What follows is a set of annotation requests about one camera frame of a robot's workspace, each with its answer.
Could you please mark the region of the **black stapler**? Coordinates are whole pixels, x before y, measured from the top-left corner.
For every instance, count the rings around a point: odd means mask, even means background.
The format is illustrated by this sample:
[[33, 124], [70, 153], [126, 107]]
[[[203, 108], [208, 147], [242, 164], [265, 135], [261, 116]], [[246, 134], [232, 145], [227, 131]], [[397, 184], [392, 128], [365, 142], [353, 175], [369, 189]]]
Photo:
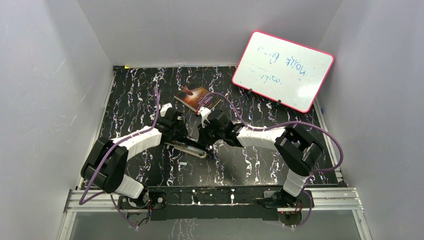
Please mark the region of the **black stapler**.
[[205, 152], [211, 152], [214, 149], [213, 145], [208, 145], [208, 144], [206, 144], [202, 141], [199, 141], [198, 139], [193, 138], [191, 136], [186, 136], [184, 138], [184, 142], [191, 147], [203, 150]]

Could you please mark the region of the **beige stapler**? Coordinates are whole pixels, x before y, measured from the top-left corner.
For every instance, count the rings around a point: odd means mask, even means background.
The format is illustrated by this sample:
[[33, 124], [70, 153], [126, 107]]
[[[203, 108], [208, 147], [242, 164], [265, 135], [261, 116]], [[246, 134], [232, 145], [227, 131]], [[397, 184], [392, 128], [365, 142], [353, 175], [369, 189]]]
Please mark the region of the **beige stapler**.
[[170, 141], [165, 142], [166, 145], [169, 145], [171, 147], [174, 147], [176, 150], [179, 150], [181, 152], [187, 153], [189, 155], [198, 157], [198, 158], [205, 158], [207, 156], [207, 152], [197, 146], [190, 145], [188, 143], [183, 143], [179, 141]]

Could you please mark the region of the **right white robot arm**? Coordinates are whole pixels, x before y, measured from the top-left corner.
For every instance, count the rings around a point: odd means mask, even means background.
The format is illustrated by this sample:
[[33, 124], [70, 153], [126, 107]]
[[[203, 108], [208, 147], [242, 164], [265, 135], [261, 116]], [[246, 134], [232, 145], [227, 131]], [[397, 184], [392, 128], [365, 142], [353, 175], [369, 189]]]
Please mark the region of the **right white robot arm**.
[[323, 153], [322, 145], [299, 123], [267, 130], [243, 123], [234, 123], [221, 110], [198, 111], [198, 143], [211, 147], [222, 140], [232, 147], [260, 147], [278, 151], [289, 168], [279, 193], [266, 196], [261, 204], [271, 207], [296, 207], [302, 199], [301, 191]]

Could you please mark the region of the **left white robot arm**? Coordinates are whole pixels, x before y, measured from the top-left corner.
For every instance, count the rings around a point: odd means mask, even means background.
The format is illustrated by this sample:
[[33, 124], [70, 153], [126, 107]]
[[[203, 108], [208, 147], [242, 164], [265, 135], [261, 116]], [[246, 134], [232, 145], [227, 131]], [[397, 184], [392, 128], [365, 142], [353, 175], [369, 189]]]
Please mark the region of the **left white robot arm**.
[[149, 203], [149, 194], [144, 184], [125, 174], [127, 161], [149, 148], [186, 136], [188, 131], [183, 113], [172, 107], [164, 107], [154, 127], [145, 126], [139, 131], [114, 139], [97, 139], [81, 169], [81, 177], [90, 181], [103, 157], [115, 146], [92, 184], [105, 193], [130, 197], [135, 207], [144, 208]]

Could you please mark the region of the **dark paperback book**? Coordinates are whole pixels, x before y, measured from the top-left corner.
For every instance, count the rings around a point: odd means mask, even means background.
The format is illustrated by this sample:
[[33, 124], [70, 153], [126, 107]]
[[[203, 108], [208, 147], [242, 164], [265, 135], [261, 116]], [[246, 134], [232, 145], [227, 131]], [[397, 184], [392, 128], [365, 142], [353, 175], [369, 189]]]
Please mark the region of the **dark paperback book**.
[[[206, 88], [190, 82], [183, 86], [182, 89], [174, 95], [174, 98], [181, 102], [192, 111], [197, 111], [199, 108], [199, 102], [209, 93]], [[201, 106], [212, 110], [216, 105], [220, 103], [220, 99], [211, 94], [205, 98]]]

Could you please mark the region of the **pink framed whiteboard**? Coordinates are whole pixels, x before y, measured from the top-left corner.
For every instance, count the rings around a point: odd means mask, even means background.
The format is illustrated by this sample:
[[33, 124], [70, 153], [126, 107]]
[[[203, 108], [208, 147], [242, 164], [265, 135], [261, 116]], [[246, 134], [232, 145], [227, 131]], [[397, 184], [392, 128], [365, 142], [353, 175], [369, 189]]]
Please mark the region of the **pink framed whiteboard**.
[[236, 67], [232, 83], [306, 113], [334, 61], [330, 53], [254, 31]]

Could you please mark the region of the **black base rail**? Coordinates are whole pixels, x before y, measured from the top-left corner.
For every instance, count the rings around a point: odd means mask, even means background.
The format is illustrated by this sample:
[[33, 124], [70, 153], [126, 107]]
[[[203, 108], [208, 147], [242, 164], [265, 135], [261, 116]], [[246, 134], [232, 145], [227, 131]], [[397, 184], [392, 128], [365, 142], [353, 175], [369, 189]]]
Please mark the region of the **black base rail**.
[[120, 196], [118, 207], [137, 220], [145, 212], [153, 221], [262, 219], [298, 224], [315, 203], [311, 191], [291, 197], [281, 185], [158, 186], [138, 199]]

